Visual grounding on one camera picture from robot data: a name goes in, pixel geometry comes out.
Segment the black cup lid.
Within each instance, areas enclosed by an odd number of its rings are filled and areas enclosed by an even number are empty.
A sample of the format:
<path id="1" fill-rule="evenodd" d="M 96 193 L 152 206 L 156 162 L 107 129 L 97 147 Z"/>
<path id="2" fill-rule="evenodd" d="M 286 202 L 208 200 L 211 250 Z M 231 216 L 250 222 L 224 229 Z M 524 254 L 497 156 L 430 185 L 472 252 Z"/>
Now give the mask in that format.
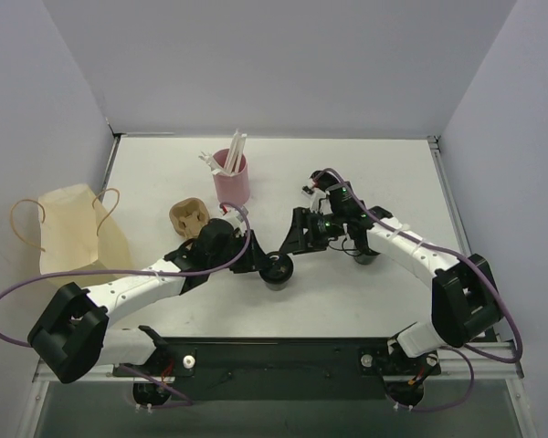
<path id="1" fill-rule="evenodd" d="M 294 272 L 292 259 L 287 254 L 281 252 L 270 252 L 268 255 L 274 263 L 272 268 L 258 272 L 262 280 L 264 282 L 289 281 Z"/>

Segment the dark translucent coffee cup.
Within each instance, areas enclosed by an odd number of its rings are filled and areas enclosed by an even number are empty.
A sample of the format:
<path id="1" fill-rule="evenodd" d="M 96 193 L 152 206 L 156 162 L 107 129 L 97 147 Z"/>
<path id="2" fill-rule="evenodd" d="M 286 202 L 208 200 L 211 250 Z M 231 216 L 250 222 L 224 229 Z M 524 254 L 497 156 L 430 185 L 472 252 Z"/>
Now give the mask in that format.
<path id="1" fill-rule="evenodd" d="M 268 289 L 272 291 L 280 291 L 284 289 L 287 284 L 289 283 L 288 280 L 286 281 L 266 281 L 266 286 Z"/>

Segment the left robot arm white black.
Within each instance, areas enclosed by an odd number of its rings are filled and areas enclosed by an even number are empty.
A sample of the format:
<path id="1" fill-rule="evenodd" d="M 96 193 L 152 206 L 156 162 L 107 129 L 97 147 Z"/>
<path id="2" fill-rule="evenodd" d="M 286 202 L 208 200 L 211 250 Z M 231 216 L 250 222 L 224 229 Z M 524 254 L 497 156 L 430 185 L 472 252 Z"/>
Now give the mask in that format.
<path id="1" fill-rule="evenodd" d="M 212 219 L 198 237 L 157 260 L 140 275 L 109 283 L 61 287 L 31 329 L 27 341 L 62 383 L 77 381 L 99 365 L 136 365 L 145 374 L 167 363 L 163 339 L 150 328 L 113 326 L 151 304 L 178 297 L 227 268 L 236 274 L 266 275 L 275 253 L 265 253 L 252 230 Z"/>

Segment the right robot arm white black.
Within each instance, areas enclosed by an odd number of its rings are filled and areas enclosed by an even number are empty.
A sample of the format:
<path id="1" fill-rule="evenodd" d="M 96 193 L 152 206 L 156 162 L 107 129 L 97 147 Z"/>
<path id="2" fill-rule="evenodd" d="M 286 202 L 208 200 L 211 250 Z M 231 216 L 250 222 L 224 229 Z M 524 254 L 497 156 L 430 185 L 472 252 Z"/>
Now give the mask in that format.
<path id="1" fill-rule="evenodd" d="M 387 256 L 430 289 L 429 319 L 411 324 L 387 341 L 386 359 L 393 370 L 406 372 L 435 349 L 462 347 L 501 320 L 501 309 L 483 283 L 492 275 L 482 257 L 473 255 L 463 262 L 427 248 L 389 211 L 381 206 L 367 209 L 338 183 L 312 182 L 301 191 L 310 205 L 294 208 L 280 252 L 296 256 L 320 252 L 347 237 L 354 243 L 357 263 L 368 265 Z"/>

